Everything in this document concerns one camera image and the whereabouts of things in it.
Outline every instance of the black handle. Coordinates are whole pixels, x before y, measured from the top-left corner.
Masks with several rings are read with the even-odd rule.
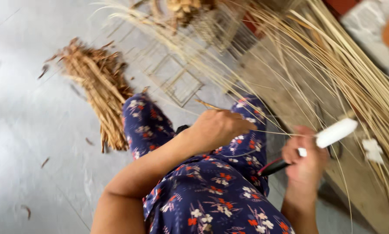
[[[289,164],[284,161],[284,159],[279,158],[276,159],[269,164],[265,165],[261,170],[259,170],[258,175],[259,176],[269,176],[273,173],[276,173],[279,170],[282,170],[283,168],[287,167]]]

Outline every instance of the wooden board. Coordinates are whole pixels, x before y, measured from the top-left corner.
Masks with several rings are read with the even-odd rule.
[[[247,82],[269,87],[249,84],[291,131],[294,125],[314,126],[314,129],[320,129],[313,111],[316,102],[319,102],[324,110],[322,115],[327,125],[336,122],[335,119],[344,115],[338,97],[327,91],[325,87],[328,87],[329,83],[323,81],[323,77],[315,68],[305,59],[295,58],[309,67],[309,71],[320,82],[291,56],[284,54],[283,58],[288,72],[280,65],[281,57],[273,43],[265,38],[243,56],[238,74]],[[308,98],[308,102],[305,102],[302,95],[290,84],[288,74],[297,82],[302,94]],[[343,170],[352,207],[363,215],[375,231],[389,234],[389,201],[385,189],[375,178],[368,162],[364,160],[354,136],[343,139],[342,143],[344,150],[339,160],[340,165],[336,159],[332,159],[325,178],[338,194],[343,195],[341,196],[344,197],[343,202],[347,204],[346,188],[341,172]]]

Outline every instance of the tile floor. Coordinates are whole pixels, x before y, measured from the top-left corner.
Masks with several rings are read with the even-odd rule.
[[[103,11],[91,17],[98,6],[89,3],[0,1],[0,234],[89,233],[103,187],[131,161],[128,152],[100,153],[98,120],[60,68],[52,66],[37,80],[43,61],[75,36],[95,46],[115,40],[124,52],[150,43],[126,23],[112,34],[121,21],[107,22],[108,12]],[[131,62],[126,77],[135,77],[129,83],[136,92],[150,86],[152,98],[175,127],[196,120],[172,104],[137,64]],[[194,98],[230,107],[229,96],[204,77],[199,79],[205,85]],[[206,109],[193,99],[184,108],[198,114]],[[86,137],[95,146],[88,145]],[[285,188],[276,177],[270,181],[269,199],[280,208]],[[22,205],[31,209],[30,220]],[[321,233],[350,233],[346,215],[323,203],[317,211]],[[354,224],[354,233],[368,232]]]

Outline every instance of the forearm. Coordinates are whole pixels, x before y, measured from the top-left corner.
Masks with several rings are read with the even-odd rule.
[[[296,234],[318,234],[316,225],[317,189],[303,189],[288,184],[281,213],[290,221]]]
[[[194,153],[183,131],[160,148],[123,168],[105,187],[105,191],[130,198],[143,198],[166,173]]]

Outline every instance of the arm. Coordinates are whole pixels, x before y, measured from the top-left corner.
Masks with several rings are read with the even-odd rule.
[[[316,146],[313,130],[300,126],[297,132],[305,136],[291,138],[282,149],[285,162],[293,165],[285,169],[288,187],[281,213],[290,221],[297,234],[318,234],[317,189],[327,164],[327,151]],[[306,149],[307,157],[298,155],[299,147]]]
[[[256,126],[228,110],[205,111],[193,124],[160,148],[123,168],[103,191],[92,234],[146,233],[142,198],[166,173],[194,154],[228,144]]]

